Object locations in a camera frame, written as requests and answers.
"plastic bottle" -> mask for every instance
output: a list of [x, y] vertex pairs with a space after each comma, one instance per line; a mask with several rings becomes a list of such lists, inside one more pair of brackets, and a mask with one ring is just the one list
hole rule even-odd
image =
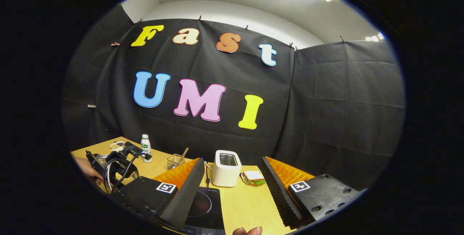
[[[140, 146], [141, 146], [142, 149], [143, 149], [143, 153], [146, 153], [146, 154], [151, 155], [151, 145], [150, 145], [150, 141], [148, 140], [148, 135], [146, 135], [146, 134], [143, 134], [143, 135], [142, 135], [142, 141], [141, 141]], [[149, 160], [147, 160], [147, 159], [145, 159], [145, 157], [142, 155], [142, 160], [143, 160], [144, 162], [152, 162], [152, 161], [153, 161], [153, 157], [151, 157]]]

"induction cooktop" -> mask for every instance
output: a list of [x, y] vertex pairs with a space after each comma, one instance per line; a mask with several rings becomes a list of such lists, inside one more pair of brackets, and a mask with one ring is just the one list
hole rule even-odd
[[219, 189], [198, 187], [183, 230], [188, 235], [225, 235]]

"bread slice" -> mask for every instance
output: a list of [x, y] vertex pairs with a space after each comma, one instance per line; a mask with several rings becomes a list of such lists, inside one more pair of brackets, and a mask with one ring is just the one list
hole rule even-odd
[[257, 170], [244, 171], [243, 174], [245, 175], [245, 178], [249, 181], [264, 181], [264, 176]]

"pink letter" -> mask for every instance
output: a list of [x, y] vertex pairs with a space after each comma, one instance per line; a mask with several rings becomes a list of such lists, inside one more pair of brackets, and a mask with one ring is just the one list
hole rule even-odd
[[224, 85], [213, 83], [200, 96], [197, 83], [194, 80], [182, 79], [179, 83], [182, 85], [182, 91], [179, 105], [174, 109], [174, 114], [187, 116], [189, 114], [189, 111], [187, 111], [188, 101], [193, 117], [196, 117], [204, 106], [204, 112], [200, 114], [203, 120], [219, 121], [221, 119], [219, 116], [219, 104], [222, 93], [225, 92]]

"food item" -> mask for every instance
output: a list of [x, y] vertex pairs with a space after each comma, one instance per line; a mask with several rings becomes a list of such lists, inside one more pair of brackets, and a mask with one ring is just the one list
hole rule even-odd
[[240, 176], [247, 184], [262, 185], [266, 183], [264, 176], [257, 170], [244, 171]]
[[196, 158], [195, 160], [181, 164], [174, 169], [168, 170], [157, 177], [154, 177], [153, 180], [165, 182], [167, 184], [174, 184], [178, 189], [181, 189], [182, 184], [184, 184], [185, 180], [187, 180], [187, 177], [198, 160], [199, 158]]
[[117, 141], [109, 145], [112, 151], [122, 151], [124, 149], [124, 141]]
[[313, 175], [308, 174], [288, 164], [284, 164], [283, 162], [277, 161], [267, 156], [266, 159], [274, 169], [275, 173], [279, 176], [280, 181], [286, 189], [288, 189], [290, 184], [314, 178]]

